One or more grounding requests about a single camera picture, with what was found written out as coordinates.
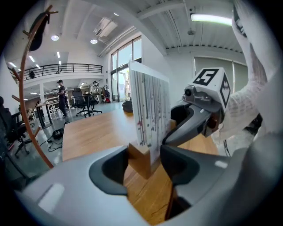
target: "curved wooden coat rack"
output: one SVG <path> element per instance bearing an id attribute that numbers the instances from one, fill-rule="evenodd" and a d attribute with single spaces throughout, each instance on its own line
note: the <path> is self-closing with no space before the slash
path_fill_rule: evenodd
<path id="1" fill-rule="evenodd" d="M 30 139 L 33 143 L 33 145 L 35 146 L 37 152 L 39 153 L 40 157 L 43 159 L 43 161 L 50 167 L 50 168 L 53 168 L 53 165 L 52 163 L 49 161 L 49 159 L 46 157 L 46 155 L 44 154 L 44 152 L 42 151 L 41 147 L 39 146 L 39 143 L 37 142 L 36 140 L 36 136 L 39 132 L 39 130 L 41 129 L 40 127 L 38 127 L 36 129 L 36 132 L 35 134 L 33 134 L 32 130 L 31 130 L 31 125 L 30 125 L 30 122 L 28 120 L 30 114 L 31 114 L 31 111 L 29 111 L 27 113 L 27 110 L 26 110 L 26 105 L 25 105 L 25 101 L 24 101 L 24 97 L 23 97 L 23 74 L 24 74 L 24 71 L 25 71 L 25 62 L 26 62 L 26 58 L 27 58 L 27 54 L 29 52 L 29 49 L 30 49 L 30 46 L 31 46 L 31 43 L 34 39 L 34 36 L 38 30 L 38 28 L 40 27 L 41 23 L 43 22 L 44 18 L 46 16 L 48 16 L 49 14 L 53 14 L 53 13 L 58 13 L 58 11 L 54 11 L 54 12 L 50 12 L 50 9 L 52 8 L 52 5 L 50 5 L 46 10 L 45 10 L 45 14 L 42 15 L 42 18 L 40 18 L 37 23 L 35 24 L 34 28 L 31 30 L 31 32 L 27 32 L 27 31 L 23 31 L 23 33 L 25 35 L 28 36 L 28 43 L 26 45 L 26 48 L 23 52 L 23 57 L 22 57 L 22 62 L 21 62 L 21 71 L 19 72 L 19 74 L 16 72 L 16 70 L 13 68 L 12 71 L 13 71 L 13 74 L 15 75 L 15 77 L 18 79 L 19 81 L 19 98 L 12 95 L 12 97 L 20 102 L 21 104 L 21 114 L 22 114 L 22 117 L 23 117 L 23 121 L 25 123 L 25 126 L 27 128 L 27 133 L 28 135 L 30 136 Z"/>

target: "air conditioner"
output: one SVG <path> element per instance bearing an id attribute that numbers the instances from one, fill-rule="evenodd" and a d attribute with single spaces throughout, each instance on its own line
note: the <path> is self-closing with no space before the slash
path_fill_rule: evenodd
<path id="1" fill-rule="evenodd" d="M 99 37 L 106 37 L 110 34 L 111 31 L 115 29 L 116 26 L 117 24 L 115 22 L 106 17 L 103 17 L 93 32 Z"/>

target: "ceiling light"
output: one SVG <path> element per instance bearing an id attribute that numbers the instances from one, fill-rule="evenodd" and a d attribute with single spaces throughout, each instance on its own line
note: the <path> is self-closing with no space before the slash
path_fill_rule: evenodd
<path id="1" fill-rule="evenodd" d="M 97 43 L 97 40 L 96 40 L 96 39 L 92 39 L 92 40 L 90 40 L 90 43 L 96 44 L 96 43 Z"/>
<path id="2" fill-rule="evenodd" d="M 29 56 L 32 62 L 35 62 L 35 60 L 32 58 L 32 56 Z"/>
<path id="3" fill-rule="evenodd" d="M 16 65 L 14 65 L 12 62 L 9 62 L 10 65 L 12 65 L 13 67 L 17 67 Z"/>
<path id="4" fill-rule="evenodd" d="M 201 21 L 201 22 L 214 22 L 214 23 L 221 23 L 225 25 L 232 26 L 232 19 L 222 16 L 214 16 L 208 14 L 201 14 L 201 13 L 192 13 L 191 14 L 192 21 Z"/>
<path id="5" fill-rule="evenodd" d="M 58 35 L 53 35 L 53 36 L 51 36 L 51 39 L 53 41 L 57 41 L 59 39 L 59 36 Z"/>

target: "glass door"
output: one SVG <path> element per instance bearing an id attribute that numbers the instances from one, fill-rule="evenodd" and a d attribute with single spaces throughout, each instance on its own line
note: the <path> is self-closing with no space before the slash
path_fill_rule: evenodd
<path id="1" fill-rule="evenodd" d="M 111 86 L 112 86 L 112 100 L 113 101 L 119 101 L 119 99 L 118 99 L 117 73 L 111 75 Z"/>
<path id="2" fill-rule="evenodd" d="M 118 72 L 119 81 L 119 102 L 126 101 L 126 87 L 125 87 L 126 74 L 123 72 Z"/>

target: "paper with drawings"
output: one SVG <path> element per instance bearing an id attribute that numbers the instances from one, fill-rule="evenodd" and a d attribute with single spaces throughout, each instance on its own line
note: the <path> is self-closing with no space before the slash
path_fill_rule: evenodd
<path id="1" fill-rule="evenodd" d="M 138 144 L 148 146 L 153 164 L 170 131 L 169 79 L 136 61 L 129 68 Z"/>

